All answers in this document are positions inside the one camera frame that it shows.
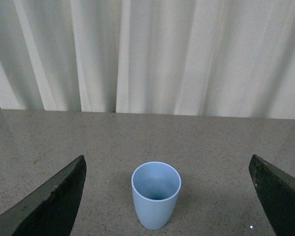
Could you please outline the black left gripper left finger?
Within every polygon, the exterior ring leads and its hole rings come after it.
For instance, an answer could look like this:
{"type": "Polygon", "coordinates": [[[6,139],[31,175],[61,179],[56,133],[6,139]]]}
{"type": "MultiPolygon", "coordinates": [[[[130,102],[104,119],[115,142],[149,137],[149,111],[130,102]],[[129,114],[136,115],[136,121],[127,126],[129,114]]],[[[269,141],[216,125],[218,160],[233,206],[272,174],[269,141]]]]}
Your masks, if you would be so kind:
{"type": "Polygon", "coordinates": [[[0,215],[0,236],[68,236],[86,179],[80,155],[15,206],[0,215]]]}

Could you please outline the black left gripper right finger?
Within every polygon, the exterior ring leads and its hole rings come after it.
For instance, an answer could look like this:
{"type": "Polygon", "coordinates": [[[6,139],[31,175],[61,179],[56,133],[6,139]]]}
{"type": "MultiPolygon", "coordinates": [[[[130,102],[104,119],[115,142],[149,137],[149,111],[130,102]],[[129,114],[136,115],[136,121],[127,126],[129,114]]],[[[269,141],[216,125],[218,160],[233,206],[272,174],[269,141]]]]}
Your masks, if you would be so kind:
{"type": "Polygon", "coordinates": [[[249,173],[275,234],[295,236],[295,177],[256,154],[250,160],[249,173]]]}

